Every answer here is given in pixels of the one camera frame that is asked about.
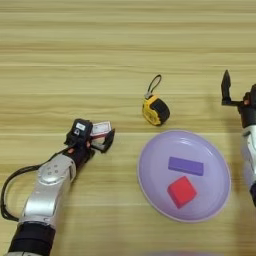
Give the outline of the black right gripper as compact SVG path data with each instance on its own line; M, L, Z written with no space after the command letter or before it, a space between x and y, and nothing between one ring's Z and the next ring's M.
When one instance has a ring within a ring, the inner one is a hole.
M246 93L243 101L233 101L230 96L231 78L229 71L226 70L221 82L222 101L226 106L239 107L241 115L242 127L246 128L256 125L256 94Z

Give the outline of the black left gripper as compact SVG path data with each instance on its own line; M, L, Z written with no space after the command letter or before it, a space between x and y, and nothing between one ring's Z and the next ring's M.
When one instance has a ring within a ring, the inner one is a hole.
M76 144L66 149L64 155L70 157L74 161L76 168L80 169L94 156L95 151L93 149L106 153L114 141L114 136L115 130L112 129L107 133L102 143L93 140L91 144L89 142Z

